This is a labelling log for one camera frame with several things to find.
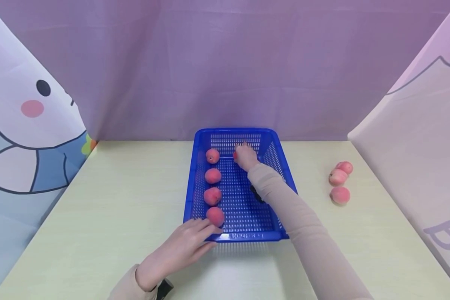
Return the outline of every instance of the person's right hand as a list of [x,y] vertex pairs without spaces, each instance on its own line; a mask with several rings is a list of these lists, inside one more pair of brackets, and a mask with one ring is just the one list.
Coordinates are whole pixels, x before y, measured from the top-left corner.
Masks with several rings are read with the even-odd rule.
[[138,266],[135,278],[144,291],[151,291],[168,275],[193,263],[214,248],[216,242],[204,241],[223,233],[209,219],[191,219],[180,225],[157,250]]
[[247,142],[244,142],[241,145],[236,145],[235,152],[237,153],[235,163],[237,163],[240,168],[247,173],[254,166],[260,164],[257,159],[257,152],[255,152],[254,149],[247,144]]

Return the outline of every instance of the purple curtain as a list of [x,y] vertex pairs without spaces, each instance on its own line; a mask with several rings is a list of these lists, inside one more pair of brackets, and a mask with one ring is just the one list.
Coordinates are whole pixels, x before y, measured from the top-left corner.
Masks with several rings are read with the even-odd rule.
[[343,140],[450,0],[0,0],[99,140],[260,126]]

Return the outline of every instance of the arm sleeve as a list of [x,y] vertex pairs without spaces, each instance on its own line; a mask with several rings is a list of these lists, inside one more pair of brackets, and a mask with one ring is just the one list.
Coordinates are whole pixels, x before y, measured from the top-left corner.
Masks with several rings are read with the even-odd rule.
[[258,164],[248,179],[285,227],[318,299],[373,299],[315,212],[274,169]]
[[117,285],[113,288],[108,300],[156,300],[157,290],[155,287],[150,293],[144,292],[135,278],[135,271],[138,265],[134,265],[128,272],[120,279]]

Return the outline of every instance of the pink peach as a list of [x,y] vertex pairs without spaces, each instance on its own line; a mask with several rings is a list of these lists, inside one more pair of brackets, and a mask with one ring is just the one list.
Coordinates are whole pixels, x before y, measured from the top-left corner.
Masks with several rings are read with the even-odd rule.
[[349,161],[341,161],[336,165],[335,168],[344,171],[348,175],[350,175],[353,172],[353,165]]
[[205,180],[209,184],[217,183],[222,180],[222,173],[218,169],[212,168],[205,172]]
[[205,156],[207,157],[207,161],[209,162],[209,164],[216,164],[220,159],[220,153],[215,149],[210,149],[209,151],[207,151],[205,153]]
[[207,211],[207,219],[216,227],[221,227],[225,222],[225,215],[221,209],[214,206]]
[[343,186],[334,187],[330,192],[330,197],[335,203],[345,205],[350,201],[350,190]]
[[333,169],[328,176],[328,181],[332,186],[340,186],[348,179],[348,174],[340,169]]
[[222,191],[217,187],[210,188],[203,193],[203,200],[210,206],[216,206],[222,199]]

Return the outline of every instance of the pink cheek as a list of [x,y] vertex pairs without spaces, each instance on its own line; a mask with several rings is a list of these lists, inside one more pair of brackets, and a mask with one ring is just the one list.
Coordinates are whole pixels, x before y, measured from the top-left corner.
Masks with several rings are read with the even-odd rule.
[[29,100],[22,104],[22,114],[29,118],[36,118],[44,112],[44,105],[40,101]]

